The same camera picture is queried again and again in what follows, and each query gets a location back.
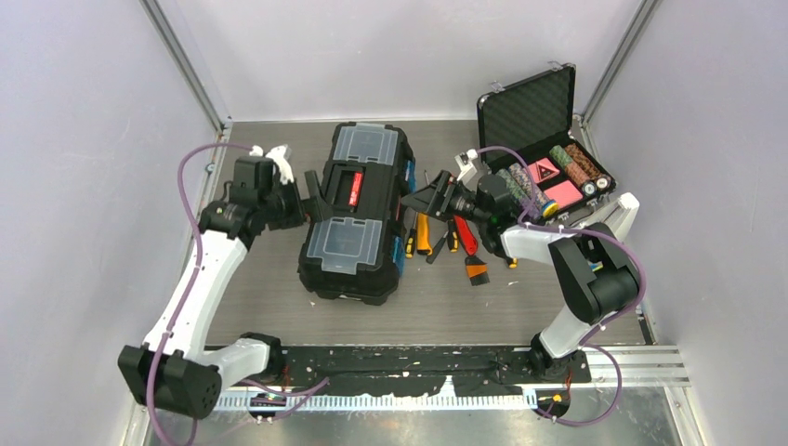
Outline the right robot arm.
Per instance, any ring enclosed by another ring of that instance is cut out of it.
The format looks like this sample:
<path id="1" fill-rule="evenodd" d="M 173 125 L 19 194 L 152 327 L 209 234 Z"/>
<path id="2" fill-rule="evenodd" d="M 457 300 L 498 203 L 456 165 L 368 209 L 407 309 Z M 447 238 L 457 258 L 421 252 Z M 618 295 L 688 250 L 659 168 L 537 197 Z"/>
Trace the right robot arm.
<path id="1" fill-rule="evenodd" d="M 530 343 L 526 369 L 536 379 L 556 380 L 576 351 L 603 325 L 634 309 L 644 295 L 643 268 L 609 226 L 597 222 L 574 229 L 527 222 L 506 181 L 497 175 L 483 176 L 476 189 L 469 190 L 441 171 L 402 203 L 441 221 L 460 217 L 476 224 L 492 254 L 554 268 L 564 304 Z"/>

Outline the black plastic toolbox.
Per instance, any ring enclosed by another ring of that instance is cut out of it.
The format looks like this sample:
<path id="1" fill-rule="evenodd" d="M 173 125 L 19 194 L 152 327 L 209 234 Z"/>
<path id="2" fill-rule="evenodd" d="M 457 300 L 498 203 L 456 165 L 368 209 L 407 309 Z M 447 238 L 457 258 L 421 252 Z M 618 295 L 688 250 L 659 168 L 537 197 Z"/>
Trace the black plastic toolbox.
<path id="1" fill-rule="evenodd" d="M 342 123 L 322 171 L 330 217 L 313 222 L 298 259 L 305 289 L 323 299 L 381 306 L 404 269 L 406 210 L 415 189 L 415 158 L 393 125 Z"/>

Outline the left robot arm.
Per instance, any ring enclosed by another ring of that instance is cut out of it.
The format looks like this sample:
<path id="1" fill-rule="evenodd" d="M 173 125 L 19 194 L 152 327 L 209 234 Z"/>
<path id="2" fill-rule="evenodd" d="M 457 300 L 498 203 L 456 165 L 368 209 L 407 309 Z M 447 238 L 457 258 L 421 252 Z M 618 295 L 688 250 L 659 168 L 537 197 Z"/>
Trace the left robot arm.
<path id="1" fill-rule="evenodd" d="M 307 180 L 312 194 L 304 200 L 285 147 L 236 160 L 226 197 L 196 219 L 190 260 L 162 316 L 140 346 L 125 346 L 119 355 L 137 403 L 201 420 L 224 389 L 249 377 L 264 385 L 283 377 L 285 356 L 275 336 L 248 332 L 218 350 L 205 346 L 230 279 L 255 238 L 305 224 L 306 204 L 324 203 L 316 173 L 309 171 Z"/>

